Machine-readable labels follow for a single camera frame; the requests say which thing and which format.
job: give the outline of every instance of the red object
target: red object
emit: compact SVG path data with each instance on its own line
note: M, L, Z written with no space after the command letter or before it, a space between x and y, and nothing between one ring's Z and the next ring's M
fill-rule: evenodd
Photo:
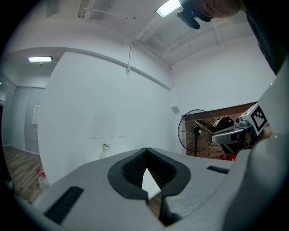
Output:
M235 161L237 155L226 154L222 155L221 159L224 161Z
M37 170L37 173L39 173L40 171L41 171L41 176L45 177L45 176L46 176L46 175L45 175L45 172L42 171L41 169L38 169L38 170Z

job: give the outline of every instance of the black vent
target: black vent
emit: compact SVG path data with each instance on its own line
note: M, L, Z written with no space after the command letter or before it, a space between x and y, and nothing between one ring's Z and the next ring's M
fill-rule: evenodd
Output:
M122 174L128 182L141 188L143 184L145 170L146 161L144 152L132 161L125 164L122 167Z
M74 206L83 189L70 187L56 203L45 213L45 216L55 223L60 224Z
M173 165L165 162L152 153L146 153L146 160L148 163L147 168L160 189L170 182L177 174L177 170Z

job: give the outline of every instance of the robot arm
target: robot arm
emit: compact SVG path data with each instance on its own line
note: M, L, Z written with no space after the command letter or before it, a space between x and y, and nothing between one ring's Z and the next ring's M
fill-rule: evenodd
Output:
M268 121L259 104L251 106L245 113L236 119L236 124L229 117L222 117L214 125L202 120L196 123L211 134L211 141L219 144L234 144L244 142L244 148L253 147L258 141L259 134L268 125Z

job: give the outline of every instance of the paper sign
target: paper sign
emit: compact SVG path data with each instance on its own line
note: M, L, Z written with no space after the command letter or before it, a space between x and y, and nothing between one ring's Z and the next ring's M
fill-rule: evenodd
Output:
M32 118L33 125L38 125L39 112L40 112L40 105L35 104Z

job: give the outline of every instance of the brick wall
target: brick wall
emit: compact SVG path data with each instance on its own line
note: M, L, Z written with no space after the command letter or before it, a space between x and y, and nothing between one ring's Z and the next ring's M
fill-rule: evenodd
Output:
M218 109L214 111L209 111L213 119L216 121L217 119L221 118L222 116L230 116L234 121L236 121L236 118L239 117L241 114L243 114L247 109L249 109L252 105L256 104L256 102L253 103L248 103L244 105L239 105L239 106L233 106L233 107L228 107L228 108L223 108L223 109ZM191 121L197 120L197 119L202 119L206 122L210 122L208 118L204 117L204 113L198 113L194 114L191 116ZM186 129L189 129L192 126L192 122L186 121ZM202 138L204 140L210 139L210 135L206 132L202 132ZM190 142L190 137L187 137L186 139L186 144L187 147L192 148L192 144ZM194 152L190 152L187 150L186 152L187 155L189 156L194 156ZM203 158L210 158L210 159L219 159L221 155L224 154L224 151L221 147L221 145L217 143L211 143L206 149L203 151L197 152L197 157L203 157Z

